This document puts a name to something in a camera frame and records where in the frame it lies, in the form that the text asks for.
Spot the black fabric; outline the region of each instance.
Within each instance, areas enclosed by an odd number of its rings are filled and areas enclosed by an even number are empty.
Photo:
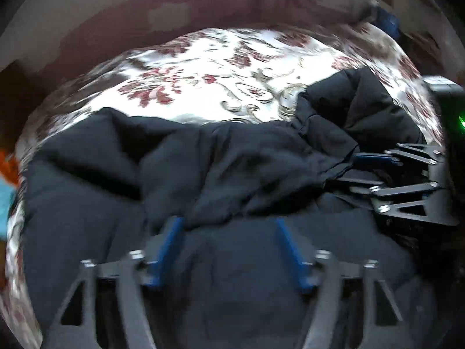
[[[290,123],[199,127],[103,109],[47,140],[27,170],[24,231],[26,281],[45,334],[80,260],[118,260],[178,215],[185,241],[164,295],[178,346],[292,348],[308,301],[275,237],[276,217],[287,216],[341,261],[380,261],[420,342],[429,322],[411,295],[422,290],[423,310],[434,311],[434,299],[410,255],[376,230],[363,204],[323,190],[358,172],[357,143],[385,150],[423,140],[388,97],[368,69],[344,71],[310,86]]]

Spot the wall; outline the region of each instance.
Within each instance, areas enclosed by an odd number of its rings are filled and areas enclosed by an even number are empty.
[[[256,22],[355,22],[369,1],[26,0],[0,37],[0,69],[18,59],[51,90],[125,50],[186,32]]]

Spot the floral tablecloth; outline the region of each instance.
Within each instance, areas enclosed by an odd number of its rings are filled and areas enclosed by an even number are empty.
[[[420,74],[397,43],[370,24],[303,31],[206,29],[166,44],[127,51],[64,84],[45,99],[16,146],[24,171],[40,143],[112,107],[127,115],[177,122],[259,123],[289,120],[307,85],[346,68],[369,66],[395,103],[419,125],[428,141],[441,132]],[[6,276],[0,309],[25,348],[38,348],[35,321],[22,267],[22,179],[19,203],[8,222]]]

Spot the beige patch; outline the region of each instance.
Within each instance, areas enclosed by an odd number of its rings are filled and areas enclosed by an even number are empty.
[[[191,7],[188,3],[164,3],[147,14],[150,31],[171,31],[191,22]]]

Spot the orange object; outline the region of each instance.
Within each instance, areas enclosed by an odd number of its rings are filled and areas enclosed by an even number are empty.
[[[14,156],[7,158],[4,151],[0,151],[0,173],[7,182],[18,186],[18,162]]]

